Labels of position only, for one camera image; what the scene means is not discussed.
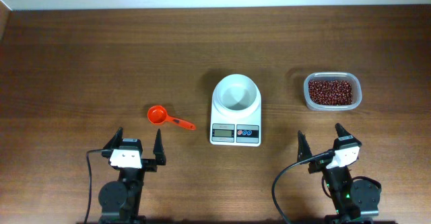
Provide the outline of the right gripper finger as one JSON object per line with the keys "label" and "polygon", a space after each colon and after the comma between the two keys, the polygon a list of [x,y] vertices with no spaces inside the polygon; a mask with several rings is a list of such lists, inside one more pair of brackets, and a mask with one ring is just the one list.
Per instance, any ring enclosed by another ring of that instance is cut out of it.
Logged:
{"label": "right gripper finger", "polygon": [[336,130],[336,133],[337,133],[337,137],[338,137],[338,138],[343,138],[343,137],[350,138],[350,137],[352,136],[349,132],[347,132],[347,131],[344,129],[344,127],[343,127],[340,123],[337,123],[337,124],[335,125],[335,130]]}
{"label": "right gripper finger", "polygon": [[308,163],[312,158],[310,146],[306,140],[305,134],[298,131],[298,154],[297,162]]}

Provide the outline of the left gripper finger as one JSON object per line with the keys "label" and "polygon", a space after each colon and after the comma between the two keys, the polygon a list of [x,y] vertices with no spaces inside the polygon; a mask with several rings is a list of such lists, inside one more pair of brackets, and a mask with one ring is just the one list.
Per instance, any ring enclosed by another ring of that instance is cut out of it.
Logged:
{"label": "left gripper finger", "polygon": [[166,155],[162,144],[162,133],[160,129],[158,129],[156,133],[153,154],[157,165],[166,165]]}
{"label": "left gripper finger", "polygon": [[103,150],[117,149],[123,141],[123,127],[119,127],[111,140],[105,144]]}

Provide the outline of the orange measuring scoop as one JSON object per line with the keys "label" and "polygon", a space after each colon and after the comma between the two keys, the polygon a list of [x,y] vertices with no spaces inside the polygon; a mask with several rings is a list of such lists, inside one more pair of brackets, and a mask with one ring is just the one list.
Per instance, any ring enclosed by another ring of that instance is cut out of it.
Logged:
{"label": "orange measuring scoop", "polygon": [[170,116],[163,106],[150,107],[147,111],[147,118],[152,124],[164,124],[165,122],[171,122],[172,124],[188,130],[196,129],[196,126],[193,123]]}

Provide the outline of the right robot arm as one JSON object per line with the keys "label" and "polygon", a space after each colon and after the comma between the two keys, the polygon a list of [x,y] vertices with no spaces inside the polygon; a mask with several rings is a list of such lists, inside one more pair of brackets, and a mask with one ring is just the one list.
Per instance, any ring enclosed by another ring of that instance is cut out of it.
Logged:
{"label": "right robot arm", "polygon": [[298,132],[298,157],[311,174],[322,173],[324,193],[332,200],[336,213],[324,217],[325,223],[372,223],[379,214],[380,182],[364,176],[352,177],[349,166],[359,159],[362,143],[340,123],[333,147],[318,155],[311,153],[305,135]]}

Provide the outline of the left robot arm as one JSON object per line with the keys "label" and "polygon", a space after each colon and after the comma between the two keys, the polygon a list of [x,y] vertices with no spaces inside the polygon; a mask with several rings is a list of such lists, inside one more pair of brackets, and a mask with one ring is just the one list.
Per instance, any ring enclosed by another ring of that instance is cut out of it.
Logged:
{"label": "left robot arm", "polygon": [[141,141],[124,138],[123,128],[119,128],[105,144],[101,156],[108,159],[108,164],[119,172],[119,177],[99,191],[98,202],[102,207],[99,223],[146,223],[146,217],[139,214],[145,174],[156,172],[159,166],[166,164],[160,130],[156,133],[153,154],[152,159],[143,158]]}

